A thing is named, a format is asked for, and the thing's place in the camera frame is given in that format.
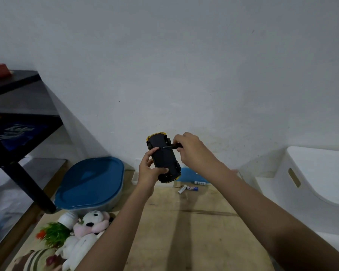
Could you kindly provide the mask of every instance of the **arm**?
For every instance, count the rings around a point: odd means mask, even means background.
[[[153,163],[149,157],[156,150],[158,147],[149,150],[143,157],[135,190],[113,223],[82,259],[76,271],[124,269],[145,203],[153,194],[158,175],[168,172],[168,168],[149,168]]]
[[[254,236],[285,269],[339,270],[339,252],[241,180],[191,133],[176,135],[173,143],[181,160],[211,182],[235,209]]]

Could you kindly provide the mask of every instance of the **hand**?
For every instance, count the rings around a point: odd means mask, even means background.
[[[173,143],[182,144],[183,148],[177,148],[181,154],[182,162],[202,176],[206,168],[220,162],[197,136],[189,132],[185,132],[183,135],[177,134]]]
[[[140,188],[144,188],[145,192],[148,192],[148,197],[152,196],[154,185],[158,181],[158,176],[160,174],[165,174],[168,172],[168,168],[150,168],[151,164],[153,164],[153,160],[149,159],[150,156],[156,150],[158,150],[159,147],[155,147],[151,150],[149,150],[144,156],[142,161],[140,162],[140,171],[138,173],[138,183],[137,186]]]

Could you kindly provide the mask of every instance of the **wooden edge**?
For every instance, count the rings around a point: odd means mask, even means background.
[[[51,198],[56,190],[58,189],[64,174],[68,171],[68,161],[58,169],[54,176],[50,179],[43,191],[49,198]],[[11,228],[9,233],[0,242],[0,267],[6,260],[6,258],[13,251],[15,246],[21,240],[25,232],[29,229],[32,224],[35,224],[42,210],[36,203],[32,203],[27,211],[21,216],[18,222]]]

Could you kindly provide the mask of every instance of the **brown plush toy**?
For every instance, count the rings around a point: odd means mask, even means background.
[[[55,251],[54,248],[31,250],[15,260],[13,271],[59,271],[65,260],[55,255]]]

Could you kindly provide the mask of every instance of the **shelf leg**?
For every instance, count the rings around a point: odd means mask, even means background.
[[[32,177],[21,167],[20,164],[12,162],[1,167],[1,169],[29,196],[37,205],[45,211],[52,214],[56,210],[55,204],[45,194],[45,192],[36,184]]]

